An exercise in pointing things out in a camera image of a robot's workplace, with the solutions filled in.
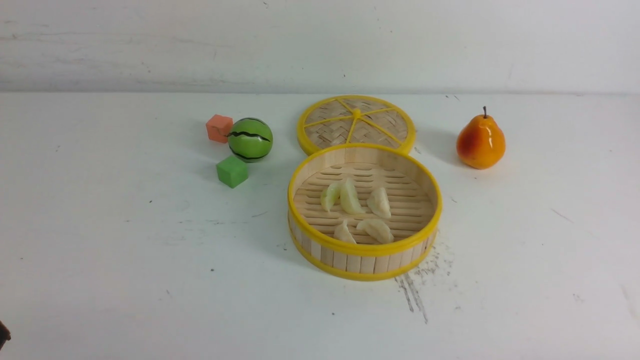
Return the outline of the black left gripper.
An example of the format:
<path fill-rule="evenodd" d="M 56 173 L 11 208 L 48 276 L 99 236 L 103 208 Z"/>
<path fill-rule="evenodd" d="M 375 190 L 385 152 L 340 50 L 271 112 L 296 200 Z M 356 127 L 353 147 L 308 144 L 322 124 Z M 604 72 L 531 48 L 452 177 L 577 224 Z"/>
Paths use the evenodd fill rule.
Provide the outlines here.
<path fill-rule="evenodd" d="M 10 341 L 11 338 L 9 329 L 2 321 L 0 321 L 0 350 L 2 350 L 3 346 L 6 342 Z"/>

